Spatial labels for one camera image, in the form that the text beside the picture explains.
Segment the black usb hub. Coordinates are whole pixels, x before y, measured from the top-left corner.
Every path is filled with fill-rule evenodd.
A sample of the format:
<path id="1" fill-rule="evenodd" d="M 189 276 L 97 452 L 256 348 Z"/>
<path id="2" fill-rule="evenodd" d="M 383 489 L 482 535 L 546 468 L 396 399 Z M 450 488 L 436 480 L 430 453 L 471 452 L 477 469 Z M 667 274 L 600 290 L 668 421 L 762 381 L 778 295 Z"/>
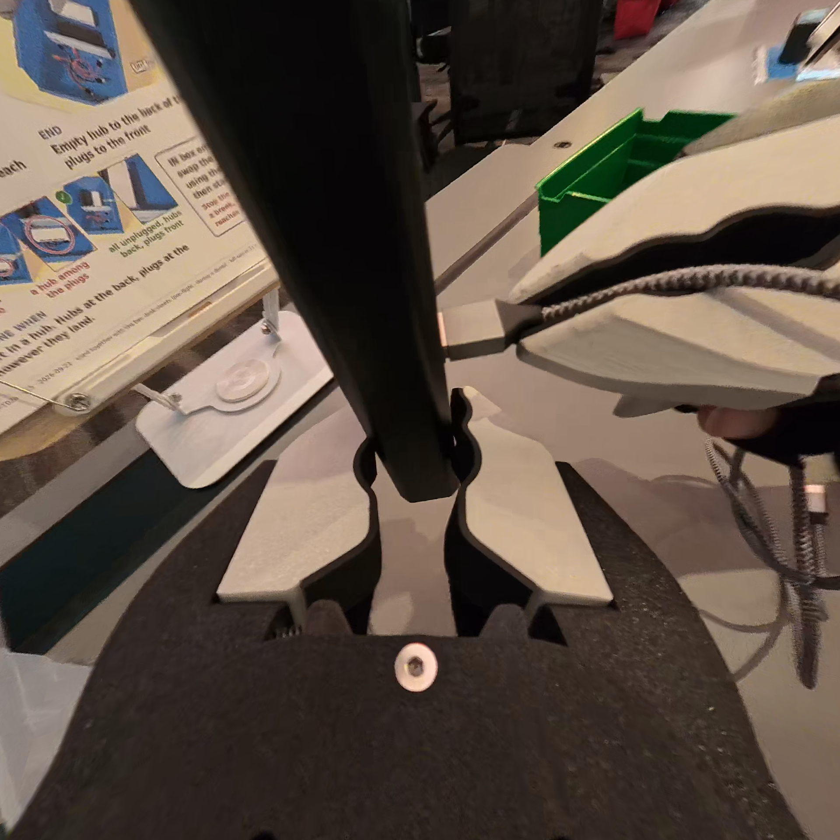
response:
<path id="1" fill-rule="evenodd" d="M 454 439 L 406 2 L 132 2 L 395 488 Z"/>

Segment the red bag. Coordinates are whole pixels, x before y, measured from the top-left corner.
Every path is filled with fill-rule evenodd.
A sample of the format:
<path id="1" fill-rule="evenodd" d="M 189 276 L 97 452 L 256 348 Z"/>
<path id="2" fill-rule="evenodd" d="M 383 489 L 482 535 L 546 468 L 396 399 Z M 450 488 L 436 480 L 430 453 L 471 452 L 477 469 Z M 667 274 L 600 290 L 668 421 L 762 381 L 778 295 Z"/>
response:
<path id="1" fill-rule="evenodd" d="M 616 1 L 613 36 L 615 41 L 648 35 L 660 13 L 671 1 Z"/>

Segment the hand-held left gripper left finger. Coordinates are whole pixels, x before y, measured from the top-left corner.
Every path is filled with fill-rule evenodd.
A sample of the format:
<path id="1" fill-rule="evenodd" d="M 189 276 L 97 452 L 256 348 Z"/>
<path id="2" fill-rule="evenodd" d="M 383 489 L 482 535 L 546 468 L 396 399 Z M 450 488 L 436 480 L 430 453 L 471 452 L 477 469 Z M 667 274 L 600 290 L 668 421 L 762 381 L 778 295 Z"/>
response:
<path id="1" fill-rule="evenodd" d="M 337 436 L 278 458 L 217 588 L 224 603 L 279 603 L 304 624 L 331 601 L 351 627 L 370 624 L 382 535 L 365 436 Z"/>

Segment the blue box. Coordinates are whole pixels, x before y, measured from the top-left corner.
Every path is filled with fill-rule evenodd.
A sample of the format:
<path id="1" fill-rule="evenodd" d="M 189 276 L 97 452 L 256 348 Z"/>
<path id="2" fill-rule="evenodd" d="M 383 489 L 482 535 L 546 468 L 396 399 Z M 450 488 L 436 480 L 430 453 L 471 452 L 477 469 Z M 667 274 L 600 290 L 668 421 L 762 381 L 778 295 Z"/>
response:
<path id="1" fill-rule="evenodd" d="M 799 14 L 785 41 L 764 51 L 766 80 L 839 78 L 839 6 Z"/>

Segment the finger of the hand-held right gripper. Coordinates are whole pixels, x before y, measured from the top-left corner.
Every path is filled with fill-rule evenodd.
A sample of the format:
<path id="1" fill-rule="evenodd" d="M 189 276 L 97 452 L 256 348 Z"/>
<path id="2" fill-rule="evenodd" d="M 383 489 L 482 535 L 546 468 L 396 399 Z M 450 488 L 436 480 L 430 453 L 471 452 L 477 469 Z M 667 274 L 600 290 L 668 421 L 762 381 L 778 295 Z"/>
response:
<path id="1" fill-rule="evenodd" d="M 521 339 L 517 357 L 618 395 L 621 418 L 836 402 L 839 303 L 788 290 L 633 294 Z"/>
<path id="2" fill-rule="evenodd" d="M 550 306 L 699 266 L 838 275 L 839 86 L 797 84 L 729 120 L 563 238 L 508 294 Z"/>

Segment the green plastic bin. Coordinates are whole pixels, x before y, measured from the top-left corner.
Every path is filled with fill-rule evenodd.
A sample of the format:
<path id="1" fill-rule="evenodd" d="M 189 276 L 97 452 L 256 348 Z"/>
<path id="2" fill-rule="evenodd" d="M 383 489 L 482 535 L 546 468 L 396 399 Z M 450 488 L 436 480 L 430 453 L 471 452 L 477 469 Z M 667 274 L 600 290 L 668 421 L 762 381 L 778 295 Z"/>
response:
<path id="1" fill-rule="evenodd" d="M 674 161 L 684 148 L 734 118 L 731 112 L 627 114 L 537 185 L 541 255 L 617 196 Z"/>

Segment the printed instruction poster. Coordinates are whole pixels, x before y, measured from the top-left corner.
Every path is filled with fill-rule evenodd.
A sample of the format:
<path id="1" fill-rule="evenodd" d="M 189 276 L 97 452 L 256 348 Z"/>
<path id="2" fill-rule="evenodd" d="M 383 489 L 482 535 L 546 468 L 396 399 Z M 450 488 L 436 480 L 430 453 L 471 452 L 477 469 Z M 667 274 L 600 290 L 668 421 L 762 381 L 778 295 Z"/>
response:
<path id="1" fill-rule="evenodd" d="M 2 434 L 277 283 L 129 2 L 2 2 L 1 223 Z"/>

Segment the black office chair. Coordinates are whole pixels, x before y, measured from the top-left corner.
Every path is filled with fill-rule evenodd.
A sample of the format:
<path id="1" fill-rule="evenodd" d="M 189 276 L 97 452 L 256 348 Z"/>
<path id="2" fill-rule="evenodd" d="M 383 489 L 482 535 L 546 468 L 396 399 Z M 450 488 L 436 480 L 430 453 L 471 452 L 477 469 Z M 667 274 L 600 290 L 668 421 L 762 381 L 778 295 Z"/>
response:
<path id="1" fill-rule="evenodd" d="M 449 3 L 456 145 L 535 138 L 593 93 L 600 1 Z"/>

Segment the white metal document stand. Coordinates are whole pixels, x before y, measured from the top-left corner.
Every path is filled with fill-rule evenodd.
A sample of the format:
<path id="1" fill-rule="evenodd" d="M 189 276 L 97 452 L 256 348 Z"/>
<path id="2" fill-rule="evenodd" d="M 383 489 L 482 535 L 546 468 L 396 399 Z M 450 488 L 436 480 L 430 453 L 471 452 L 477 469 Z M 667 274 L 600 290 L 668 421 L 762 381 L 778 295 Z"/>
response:
<path id="1" fill-rule="evenodd" d="M 302 317 L 273 290 L 262 319 L 166 391 L 137 384 L 143 440 L 183 487 L 226 476 L 333 375 Z"/>

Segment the person's right hand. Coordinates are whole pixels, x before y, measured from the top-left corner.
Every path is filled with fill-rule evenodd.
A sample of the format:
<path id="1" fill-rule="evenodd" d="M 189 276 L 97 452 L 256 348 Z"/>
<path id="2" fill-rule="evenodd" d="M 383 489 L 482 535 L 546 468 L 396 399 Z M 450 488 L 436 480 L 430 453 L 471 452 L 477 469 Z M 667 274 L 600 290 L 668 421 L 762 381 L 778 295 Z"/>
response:
<path id="1" fill-rule="evenodd" d="M 747 411 L 719 406 L 698 410 L 700 428 L 747 452 L 784 466 L 830 455 L 839 467 L 839 403 L 818 402 Z"/>

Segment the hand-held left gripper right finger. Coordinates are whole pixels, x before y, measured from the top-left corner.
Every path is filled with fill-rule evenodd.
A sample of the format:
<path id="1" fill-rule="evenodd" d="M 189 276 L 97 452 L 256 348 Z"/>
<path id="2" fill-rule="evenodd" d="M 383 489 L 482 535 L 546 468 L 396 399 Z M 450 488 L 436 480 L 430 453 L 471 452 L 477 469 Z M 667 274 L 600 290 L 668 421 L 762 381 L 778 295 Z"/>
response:
<path id="1" fill-rule="evenodd" d="M 451 395 L 459 481 L 444 535 L 457 634 L 520 608 L 540 632 L 555 606 L 608 607 L 614 595 L 549 450 L 510 428 L 477 389 Z"/>

